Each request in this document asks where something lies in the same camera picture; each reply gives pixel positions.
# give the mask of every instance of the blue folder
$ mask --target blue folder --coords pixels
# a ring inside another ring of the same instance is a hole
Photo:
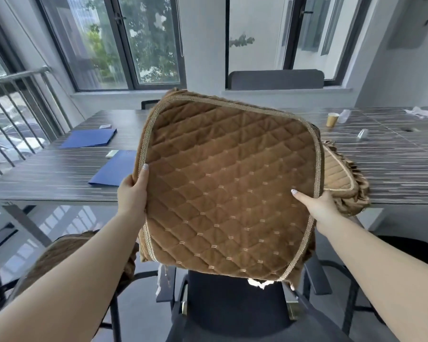
[[[135,167],[136,151],[119,150],[100,170],[90,179],[90,184],[119,186]]]
[[[73,149],[107,145],[115,132],[116,128],[80,129],[78,131],[72,131],[67,140],[65,140],[59,148]]]

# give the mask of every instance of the white car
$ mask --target white car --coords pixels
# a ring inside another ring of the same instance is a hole
[[[29,149],[27,144],[19,138],[15,137],[9,137],[10,140],[14,143],[16,148],[23,154],[23,156],[27,157],[32,154],[32,151]],[[40,140],[40,143],[44,144],[46,140],[43,138],[25,138],[27,143],[30,145],[30,147],[35,151],[41,150],[41,145],[38,143],[38,140]],[[0,135],[0,149],[7,155],[7,157],[13,161],[20,161],[22,158],[17,153],[16,149],[11,145],[11,143],[6,139],[5,136]],[[2,155],[0,152],[0,163],[7,162],[6,158]]]

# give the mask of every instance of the person's right arm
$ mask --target person's right arm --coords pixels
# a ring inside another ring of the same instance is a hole
[[[343,217],[328,192],[318,199],[292,193],[395,336],[401,342],[428,342],[428,264]]]

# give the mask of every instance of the person's left hand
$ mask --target person's left hand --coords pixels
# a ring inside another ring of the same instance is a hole
[[[148,178],[149,166],[145,164],[135,184],[133,184],[132,176],[129,175],[122,180],[119,189],[117,189],[117,200],[119,203],[117,214],[136,221],[140,228],[146,221],[144,208],[146,207]]]

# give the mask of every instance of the chair armrest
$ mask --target chair armrest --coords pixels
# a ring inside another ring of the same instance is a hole
[[[333,293],[317,254],[314,253],[314,255],[304,264],[304,269],[316,295],[329,295]]]
[[[174,284],[176,281],[176,266],[161,265],[159,269],[158,286],[156,302],[171,302],[174,304]]]

